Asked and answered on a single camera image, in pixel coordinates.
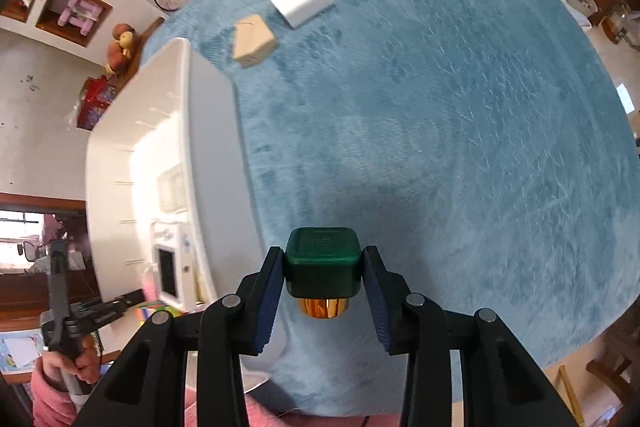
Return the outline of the pink sleeve forearm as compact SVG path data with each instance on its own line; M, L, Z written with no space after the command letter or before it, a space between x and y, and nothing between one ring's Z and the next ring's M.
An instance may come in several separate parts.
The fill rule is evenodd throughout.
M66 391L59 391L46 380L42 359L32 371L32 416L35 427L64 427L73 424L76 407Z

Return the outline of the left hand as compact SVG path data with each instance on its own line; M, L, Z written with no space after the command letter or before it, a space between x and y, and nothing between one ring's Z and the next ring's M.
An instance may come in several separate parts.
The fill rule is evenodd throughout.
M66 391L64 374L75 376L89 385L100 379L100 357L92 336L81 340L80 355L75 360L56 351L43 352L41 357L42 373L46 382L59 391Z

